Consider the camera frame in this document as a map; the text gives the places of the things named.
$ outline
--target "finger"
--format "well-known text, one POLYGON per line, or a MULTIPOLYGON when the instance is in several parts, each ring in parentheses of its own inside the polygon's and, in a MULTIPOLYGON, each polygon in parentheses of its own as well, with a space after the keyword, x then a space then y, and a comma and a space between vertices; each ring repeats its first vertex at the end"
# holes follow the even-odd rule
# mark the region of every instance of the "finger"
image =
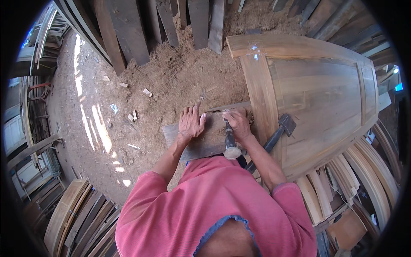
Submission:
POLYGON ((223 118, 226 119, 226 120, 228 120, 229 123, 231 123, 231 122, 234 121, 234 117, 233 117, 232 113, 229 112, 229 111, 223 112, 223 118))
POLYGON ((197 102, 197 103, 194 105, 194 107, 193 107, 193 114, 196 114, 196 115, 199 114, 200 104, 201 104, 201 102, 197 102))
POLYGON ((205 123, 206 119, 207 119, 207 113, 203 113, 200 118, 200 126, 199 126, 200 133, 203 132, 204 130, 204 127, 206 125, 205 123))
POLYGON ((237 113, 241 114, 241 116, 247 116, 247 110, 244 107, 238 107, 234 109, 237 113))

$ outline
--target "stacked wood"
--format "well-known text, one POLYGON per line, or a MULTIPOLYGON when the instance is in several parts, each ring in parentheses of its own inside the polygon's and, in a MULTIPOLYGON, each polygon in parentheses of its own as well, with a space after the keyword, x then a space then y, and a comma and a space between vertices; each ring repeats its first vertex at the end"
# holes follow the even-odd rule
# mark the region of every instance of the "stacked wood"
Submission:
POLYGON ((120 209, 84 179, 74 179, 57 204, 44 243, 54 256, 113 256, 120 209))
MULTIPOLYGON (((294 1, 290 8, 301 1, 294 1)), ((375 66, 396 62, 389 43, 360 0, 311 0, 302 12, 301 26, 310 24, 307 37, 326 40, 363 54, 375 66)))
POLYGON ((311 171, 307 176, 297 179, 305 206, 312 224, 317 225, 332 215, 330 200, 327 197, 325 186, 316 171, 311 171))
POLYGON ((152 40, 162 44, 167 38, 170 46, 178 47, 173 21, 177 13, 182 30, 190 16, 195 49, 210 46, 221 54, 225 5, 224 0, 213 0, 209 10, 209 0, 58 0, 52 7, 119 76, 131 59, 139 66, 150 61, 148 42, 152 40))
POLYGON ((353 170, 348 164, 347 160, 342 154, 334 158, 328 163, 331 168, 331 172, 334 178, 337 180, 338 185, 347 200, 347 203, 353 205, 353 198, 357 195, 357 190, 360 187, 360 183, 356 178, 353 170))
POLYGON ((390 163, 391 169, 393 170, 393 176, 397 182, 400 183, 402 177, 402 165, 398 160, 398 151, 391 138, 390 134, 386 131, 384 124, 381 122, 378 124, 376 123, 373 126, 373 132, 375 137, 378 139, 378 142, 381 144, 388 161, 390 163))
POLYGON ((377 151, 367 142, 364 137, 361 137, 358 142, 354 144, 362 153, 368 163, 371 165, 374 173, 377 175, 385 192, 388 195, 391 206, 394 207, 398 198, 398 188, 393 176, 391 175, 387 165, 382 160, 377 151))
POLYGON ((350 146, 343 153, 343 156, 353 168, 366 189, 372 205, 374 206, 379 228, 383 230, 390 217, 390 205, 378 176, 356 146, 350 146))
POLYGON ((42 230, 41 226, 50 211, 54 210, 65 189, 57 178, 50 179, 45 186, 40 187, 38 193, 24 207, 23 214, 33 231, 42 230))

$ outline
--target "right hand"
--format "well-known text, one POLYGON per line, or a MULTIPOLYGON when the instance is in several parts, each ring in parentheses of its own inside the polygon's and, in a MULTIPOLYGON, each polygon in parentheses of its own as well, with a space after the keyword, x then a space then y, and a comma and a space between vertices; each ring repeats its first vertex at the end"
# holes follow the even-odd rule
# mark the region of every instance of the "right hand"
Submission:
POLYGON ((250 124, 246 117, 247 111, 244 108, 236 108, 223 112, 223 118, 228 120, 233 128, 234 139, 242 146, 245 142, 254 137, 250 130, 250 124))

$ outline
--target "wooden door panel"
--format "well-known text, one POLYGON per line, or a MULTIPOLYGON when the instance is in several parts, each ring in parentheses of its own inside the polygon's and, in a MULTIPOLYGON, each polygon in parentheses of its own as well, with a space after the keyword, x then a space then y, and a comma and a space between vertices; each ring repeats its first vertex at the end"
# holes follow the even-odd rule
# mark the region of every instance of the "wooden door panel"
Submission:
POLYGON ((375 71, 366 57, 289 35, 239 35, 227 42, 241 59, 260 143, 282 114, 297 124, 272 154, 289 180, 341 154, 377 121, 375 71))

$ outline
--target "left hand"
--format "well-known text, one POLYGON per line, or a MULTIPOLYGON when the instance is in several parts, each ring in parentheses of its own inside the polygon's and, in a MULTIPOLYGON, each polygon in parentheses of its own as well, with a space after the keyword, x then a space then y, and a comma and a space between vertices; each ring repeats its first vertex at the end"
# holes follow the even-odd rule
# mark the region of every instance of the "left hand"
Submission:
POLYGON ((180 121, 178 122, 179 135, 190 141, 193 137, 198 137, 204 130, 206 113, 199 116, 199 107, 201 102, 197 102, 194 106, 184 107, 180 113, 180 121))

